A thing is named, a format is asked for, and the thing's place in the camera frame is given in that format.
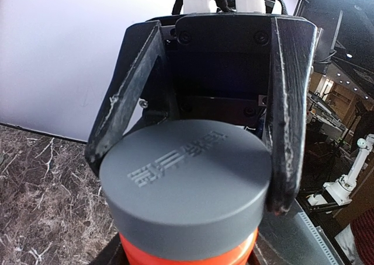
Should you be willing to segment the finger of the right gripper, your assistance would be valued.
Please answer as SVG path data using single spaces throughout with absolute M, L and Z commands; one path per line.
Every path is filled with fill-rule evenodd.
M 272 176 L 266 207 L 281 215 L 300 189 L 317 27 L 304 18 L 274 16 L 271 32 L 264 141 L 271 150 Z
M 122 139 L 158 59 L 165 62 L 159 20 L 126 29 L 112 80 L 85 148 L 85 159 L 95 176 L 99 176 L 104 156 Z

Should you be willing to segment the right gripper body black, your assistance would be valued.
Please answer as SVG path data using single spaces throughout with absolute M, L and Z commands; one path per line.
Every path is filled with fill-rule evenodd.
M 139 98 L 155 122 L 211 119 L 254 125 L 266 110 L 275 15 L 168 16 L 161 22 L 165 62 L 154 65 Z

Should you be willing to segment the red pill bottle grey cap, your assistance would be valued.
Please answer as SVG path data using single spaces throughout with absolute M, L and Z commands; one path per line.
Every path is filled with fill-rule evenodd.
M 162 249 L 156 244 L 154 252 L 133 245 L 119 235 L 122 248 L 129 264 L 247 264 L 258 237 L 255 229 L 241 244 L 229 249 L 214 251 L 211 246 L 200 242 L 183 242 Z

